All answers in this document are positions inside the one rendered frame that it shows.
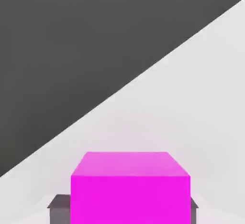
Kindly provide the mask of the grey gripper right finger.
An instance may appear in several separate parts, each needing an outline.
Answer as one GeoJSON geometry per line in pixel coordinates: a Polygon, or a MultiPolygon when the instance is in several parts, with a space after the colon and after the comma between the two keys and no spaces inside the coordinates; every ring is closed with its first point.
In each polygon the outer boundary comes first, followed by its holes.
{"type": "Polygon", "coordinates": [[[191,224],[214,224],[212,209],[202,197],[191,198],[191,224]]]}

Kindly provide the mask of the small magenta cube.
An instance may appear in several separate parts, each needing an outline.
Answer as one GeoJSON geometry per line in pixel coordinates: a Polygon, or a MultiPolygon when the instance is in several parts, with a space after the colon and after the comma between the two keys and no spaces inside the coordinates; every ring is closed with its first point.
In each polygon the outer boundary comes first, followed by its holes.
{"type": "Polygon", "coordinates": [[[70,224],[190,224],[190,175],[167,152],[87,152],[71,175],[70,224]]]}

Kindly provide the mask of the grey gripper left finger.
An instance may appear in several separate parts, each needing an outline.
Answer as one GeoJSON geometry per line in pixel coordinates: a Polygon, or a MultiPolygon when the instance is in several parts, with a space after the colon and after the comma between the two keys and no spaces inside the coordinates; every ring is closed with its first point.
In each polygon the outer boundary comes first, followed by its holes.
{"type": "Polygon", "coordinates": [[[70,224],[70,194],[57,194],[46,210],[35,214],[28,224],[70,224]]]}

